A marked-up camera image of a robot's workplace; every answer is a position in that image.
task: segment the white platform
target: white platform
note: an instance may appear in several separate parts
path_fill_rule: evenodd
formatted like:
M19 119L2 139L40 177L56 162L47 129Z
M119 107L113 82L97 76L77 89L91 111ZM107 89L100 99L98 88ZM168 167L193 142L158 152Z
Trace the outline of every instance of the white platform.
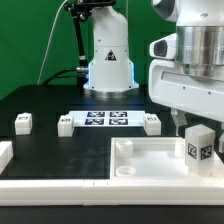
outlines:
M113 138L110 180L0 181L0 205L224 205L224 165L215 155L211 176L188 172L175 157L179 138L128 138L133 157L116 158ZM116 176L120 166L136 174Z
M70 111L75 127L142 127L145 111Z

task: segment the green backdrop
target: green backdrop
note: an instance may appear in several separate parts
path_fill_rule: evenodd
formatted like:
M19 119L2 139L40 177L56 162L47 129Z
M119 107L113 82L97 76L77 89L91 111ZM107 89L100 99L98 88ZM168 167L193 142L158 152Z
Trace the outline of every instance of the green backdrop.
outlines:
M0 99L14 89L37 84L41 64L56 12L63 0L0 1ZM175 24L162 20L150 0L117 0L115 9L128 16L130 59L135 64L135 80L147 83L152 61L149 44L175 32ZM93 57L91 19L82 23L86 54ZM57 71L75 67L78 52L72 18L60 13L42 81ZM52 84L76 84L73 79Z

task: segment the black tabletop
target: black tabletop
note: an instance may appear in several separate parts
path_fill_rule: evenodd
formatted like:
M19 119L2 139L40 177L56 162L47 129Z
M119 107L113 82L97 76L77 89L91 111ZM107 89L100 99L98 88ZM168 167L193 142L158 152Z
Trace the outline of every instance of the black tabletop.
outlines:
M57 122L69 111L144 110L162 121L162 136L175 136L170 109L150 101L147 86L123 99L84 96L75 86L24 86L0 101L0 141L13 141L14 158L0 179L108 179L112 137L147 137L142 127L75 128L71 138L57 137ZM19 113L32 113L29 136L16 136ZM219 124L187 115L189 124ZM223 207L2 207L0 223L223 223Z

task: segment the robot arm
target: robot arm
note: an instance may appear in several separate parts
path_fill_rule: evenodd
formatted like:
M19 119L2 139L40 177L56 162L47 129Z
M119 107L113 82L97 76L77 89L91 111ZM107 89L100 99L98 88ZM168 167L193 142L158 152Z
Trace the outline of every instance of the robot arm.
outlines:
M88 74L84 92L103 98L117 98L138 92L134 81L134 66L129 59L128 23L113 9L116 0L76 0L67 4L73 17L79 47L80 67ZM92 16L94 58L87 62L82 42L80 22Z
M177 21L176 0L152 0L152 7L163 19Z

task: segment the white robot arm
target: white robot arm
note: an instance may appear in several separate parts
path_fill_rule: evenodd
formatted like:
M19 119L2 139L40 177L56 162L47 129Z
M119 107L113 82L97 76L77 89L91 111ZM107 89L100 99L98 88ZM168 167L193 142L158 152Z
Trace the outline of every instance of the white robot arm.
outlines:
M78 0L67 7L72 12L79 43L81 72L88 70L89 80L84 84L88 95L118 98L138 92L134 81L134 66L129 59L128 23L112 5L116 0ZM94 58L88 64L79 24L92 16Z
M224 1L153 0L152 5L162 18L176 21L177 31L150 46L158 58L149 70L151 99L172 108L177 128L186 124L184 112L223 124Z

